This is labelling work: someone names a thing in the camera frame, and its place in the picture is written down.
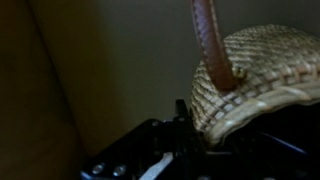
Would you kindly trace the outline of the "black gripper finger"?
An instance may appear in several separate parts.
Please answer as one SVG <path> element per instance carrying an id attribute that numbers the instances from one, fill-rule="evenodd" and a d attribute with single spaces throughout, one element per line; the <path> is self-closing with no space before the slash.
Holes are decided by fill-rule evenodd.
<path id="1" fill-rule="evenodd" d="M 183 99 L 175 101 L 175 118 L 177 152 L 183 167 L 183 176 L 186 180 L 198 180 L 199 172 L 197 157 L 199 146 L 189 118 L 188 109 Z"/>

